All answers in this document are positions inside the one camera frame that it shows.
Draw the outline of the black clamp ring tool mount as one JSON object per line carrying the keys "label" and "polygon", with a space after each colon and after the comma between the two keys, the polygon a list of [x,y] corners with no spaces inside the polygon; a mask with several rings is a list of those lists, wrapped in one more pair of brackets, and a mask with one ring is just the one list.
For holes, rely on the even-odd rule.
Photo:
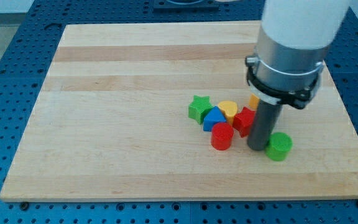
{"label": "black clamp ring tool mount", "polygon": [[321,83],[323,63],[306,73],[287,73],[270,67],[258,55],[245,59],[246,80],[251,92],[271,105],[290,105],[302,110],[315,97]]}

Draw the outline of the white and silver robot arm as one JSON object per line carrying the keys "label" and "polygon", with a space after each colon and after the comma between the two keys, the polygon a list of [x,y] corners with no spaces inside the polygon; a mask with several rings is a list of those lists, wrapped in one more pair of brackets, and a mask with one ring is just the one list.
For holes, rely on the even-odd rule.
{"label": "white and silver robot arm", "polygon": [[320,84],[323,61],[350,0],[269,0],[254,53],[245,59],[247,83],[259,103],[247,139],[262,151],[284,105],[302,110]]}

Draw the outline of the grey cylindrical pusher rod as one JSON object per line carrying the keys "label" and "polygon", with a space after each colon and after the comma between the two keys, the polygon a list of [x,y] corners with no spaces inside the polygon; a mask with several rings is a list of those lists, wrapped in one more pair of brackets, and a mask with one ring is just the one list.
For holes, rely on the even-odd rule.
{"label": "grey cylindrical pusher rod", "polygon": [[262,100],[259,101],[254,116],[247,145],[254,151],[263,151],[268,144],[270,135],[281,113],[282,105],[271,105]]}

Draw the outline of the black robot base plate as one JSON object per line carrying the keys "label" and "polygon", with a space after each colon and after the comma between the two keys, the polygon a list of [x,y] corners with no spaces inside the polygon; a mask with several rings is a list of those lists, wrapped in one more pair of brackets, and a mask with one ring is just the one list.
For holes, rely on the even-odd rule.
{"label": "black robot base plate", "polygon": [[218,10],[219,3],[213,0],[152,0],[153,11]]}

